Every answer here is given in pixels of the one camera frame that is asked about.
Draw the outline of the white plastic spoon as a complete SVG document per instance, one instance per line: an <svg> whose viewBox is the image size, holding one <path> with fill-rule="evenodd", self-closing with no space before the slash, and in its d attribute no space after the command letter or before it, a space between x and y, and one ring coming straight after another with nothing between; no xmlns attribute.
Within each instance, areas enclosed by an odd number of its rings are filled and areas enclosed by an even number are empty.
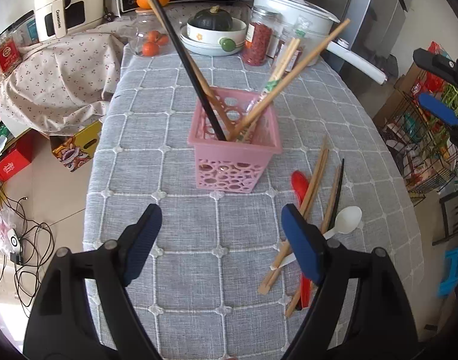
<svg viewBox="0 0 458 360"><path fill-rule="evenodd" d="M341 210L336 215L336 220L333 227L324 233L324 238L329 240L336 234L348 235L355 229L362 229L364 223L362 221L363 212L359 206L348 206Z"/></svg>

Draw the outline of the thick light wooden chopstick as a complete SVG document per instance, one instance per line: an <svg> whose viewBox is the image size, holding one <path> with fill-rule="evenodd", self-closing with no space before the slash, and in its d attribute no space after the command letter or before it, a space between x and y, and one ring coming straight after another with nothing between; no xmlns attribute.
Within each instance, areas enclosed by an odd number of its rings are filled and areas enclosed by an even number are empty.
<svg viewBox="0 0 458 360"><path fill-rule="evenodd" d="M350 19L346 18L340 23L327 37L321 41L303 60L299 62L292 72L287 74L281 82L263 99L258 102L253 109L248 113L232 133L228 137L228 141L234 141L246 128L250 125L265 111L265 109L274 101L274 99L295 79L299 74L306 68L306 66L312 62L316 57L324 51L328 44L333 41L338 35L349 25Z"/></svg>

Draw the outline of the labelled jar of dried fruit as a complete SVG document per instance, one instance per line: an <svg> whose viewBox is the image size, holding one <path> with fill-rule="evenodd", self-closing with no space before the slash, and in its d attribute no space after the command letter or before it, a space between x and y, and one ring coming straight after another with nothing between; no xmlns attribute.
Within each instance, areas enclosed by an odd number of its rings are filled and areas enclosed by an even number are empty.
<svg viewBox="0 0 458 360"><path fill-rule="evenodd" d="M305 39L312 25L310 20L298 16L294 24L284 24L276 47L274 62L284 62L284 73L291 72L305 48Z"/></svg>

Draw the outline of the colourful cardboard box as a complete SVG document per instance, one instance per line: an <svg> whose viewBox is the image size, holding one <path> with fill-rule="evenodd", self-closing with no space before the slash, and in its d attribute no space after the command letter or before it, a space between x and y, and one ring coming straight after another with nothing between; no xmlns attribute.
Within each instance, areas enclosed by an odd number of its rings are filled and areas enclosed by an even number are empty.
<svg viewBox="0 0 458 360"><path fill-rule="evenodd" d="M50 136L53 156L70 172L75 172L93 158L101 130L101 122L95 121L71 137Z"/></svg>

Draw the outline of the red cardboard box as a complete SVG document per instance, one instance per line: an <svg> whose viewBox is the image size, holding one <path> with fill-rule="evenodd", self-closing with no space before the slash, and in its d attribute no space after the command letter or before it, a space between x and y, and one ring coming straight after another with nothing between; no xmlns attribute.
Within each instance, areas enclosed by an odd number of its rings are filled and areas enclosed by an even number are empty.
<svg viewBox="0 0 458 360"><path fill-rule="evenodd" d="M8 181L31 164L34 152L34 134L22 135L0 158L0 181Z"/></svg>

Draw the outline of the jar of red goji berries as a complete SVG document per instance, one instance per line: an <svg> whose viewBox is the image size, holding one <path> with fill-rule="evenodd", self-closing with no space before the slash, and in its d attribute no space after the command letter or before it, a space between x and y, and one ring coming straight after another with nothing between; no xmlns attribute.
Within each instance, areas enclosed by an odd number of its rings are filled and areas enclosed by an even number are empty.
<svg viewBox="0 0 458 360"><path fill-rule="evenodd" d="M247 65L261 66L265 63L267 50L276 26L277 13L264 7L253 6L247 26L242 60Z"/></svg>

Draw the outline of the pink perforated plastic basket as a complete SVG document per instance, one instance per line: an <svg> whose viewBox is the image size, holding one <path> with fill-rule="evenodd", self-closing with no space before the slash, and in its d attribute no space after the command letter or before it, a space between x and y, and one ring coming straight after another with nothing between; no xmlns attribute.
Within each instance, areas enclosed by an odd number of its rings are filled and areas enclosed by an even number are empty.
<svg viewBox="0 0 458 360"><path fill-rule="evenodd" d="M194 149L198 189L251 193L274 155L282 153L276 110L261 114L250 142L219 141L205 111L197 103L188 144Z"/></svg>

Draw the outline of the white ceramic bowl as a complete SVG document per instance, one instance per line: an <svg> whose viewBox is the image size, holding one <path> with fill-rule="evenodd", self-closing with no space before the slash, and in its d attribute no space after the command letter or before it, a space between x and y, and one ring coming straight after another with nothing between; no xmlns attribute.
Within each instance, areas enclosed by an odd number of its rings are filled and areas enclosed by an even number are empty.
<svg viewBox="0 0 458 360"><path fill-rule="evenodd" d="M187 24L186 29L188 38L192 41L204 45L218 46L221 50L229 52L244 45L247 24L240 19L233 18L230 30L204 29L192 24Z"/></svg>

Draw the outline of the grey checked tablecloth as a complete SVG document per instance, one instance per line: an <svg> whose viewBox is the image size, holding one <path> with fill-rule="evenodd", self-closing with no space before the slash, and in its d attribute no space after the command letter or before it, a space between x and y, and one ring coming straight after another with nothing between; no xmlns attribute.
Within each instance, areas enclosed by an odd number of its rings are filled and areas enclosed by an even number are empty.
<svg viewBox="0 0 458 360"><path fill-rule="evenodd" d="M385 248L405 291L416 289L423 253L405 183L371 118L324 61L275 100L283 152L249 194L197 188L187 142L196 105L174 51L142 57L126 47L86 199L86 250L118 238L148 205L161 207L157 243L127 291L163 358L281 358L305 317L284 314L299 269L285 267L266 295L258 287L284 237L280 212L295 199L290 176L314 170L323 142L330 154L310 221L322 222L343 163L340 205L359 206L363 225L341 243Z"/></svg>

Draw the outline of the floral beige cloth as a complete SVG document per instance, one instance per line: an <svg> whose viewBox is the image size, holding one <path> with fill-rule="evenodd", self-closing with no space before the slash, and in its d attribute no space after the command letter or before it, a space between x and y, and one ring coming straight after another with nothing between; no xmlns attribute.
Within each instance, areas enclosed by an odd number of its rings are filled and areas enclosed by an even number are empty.
<svg viewBox="0 0 458 360"><path fill-rule="evenodd" d="M160 29L153 15L125 16L25 48L21 63L0 77L0 119L67 136L105 117L126 91L160 94L175 85L182 66L172 44L158 55L142 54L148 33Z"/></svg>

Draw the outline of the white plate under bowl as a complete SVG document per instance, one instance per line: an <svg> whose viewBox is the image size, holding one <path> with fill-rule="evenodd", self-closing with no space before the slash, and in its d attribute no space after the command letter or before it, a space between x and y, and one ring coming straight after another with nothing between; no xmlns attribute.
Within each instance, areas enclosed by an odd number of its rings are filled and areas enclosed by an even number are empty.
<svg viewBox="0 0 458 360"><path fill-rule="evenodd" d="M235 55L242 51L245 45L243 42L236 44L233 41L229 41L228 38L225 38L222 42L225 46L229 46L228 49L223 49L221 45L211 45L199 41L193 41L188 37L186 25L180 29L179 38L184 47L191 53L213 57Z"/></svg>

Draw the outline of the dark green squash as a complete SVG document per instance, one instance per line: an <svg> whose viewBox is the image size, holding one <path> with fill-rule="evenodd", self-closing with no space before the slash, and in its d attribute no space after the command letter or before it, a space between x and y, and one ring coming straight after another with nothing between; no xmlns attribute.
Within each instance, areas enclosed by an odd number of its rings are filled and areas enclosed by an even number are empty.
<svg viewBox="0 0 458 360"><path fill-rule="evenodd" d="M214 31L230 31L232 29L232 17L229 12L219 6L213 6L198 11L190 20L189 24L201 29Z"/></svg>

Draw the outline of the glass jar with small oranges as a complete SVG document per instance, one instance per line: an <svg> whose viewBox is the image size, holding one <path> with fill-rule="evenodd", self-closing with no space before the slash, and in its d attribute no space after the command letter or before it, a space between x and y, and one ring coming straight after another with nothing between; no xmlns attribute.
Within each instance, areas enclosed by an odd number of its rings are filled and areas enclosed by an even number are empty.
<svg viewBox="0 0 458 360"><path fill-rule="evenodd" d="M170 38L153 11L137 11L129 27L131 51L142 57L155 57L170 51Z"/></svg>

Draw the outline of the cream air fryer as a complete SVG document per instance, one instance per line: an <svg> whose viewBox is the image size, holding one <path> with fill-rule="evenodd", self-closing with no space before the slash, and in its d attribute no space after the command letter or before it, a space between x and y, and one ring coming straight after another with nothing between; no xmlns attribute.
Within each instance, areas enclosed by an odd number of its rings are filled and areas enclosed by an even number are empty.
<svg viewBox="0 0 458 360"><path fill-rule="evenodd" d="M63 38L103 21L104 0L34 0L38 40Z"/></svg>

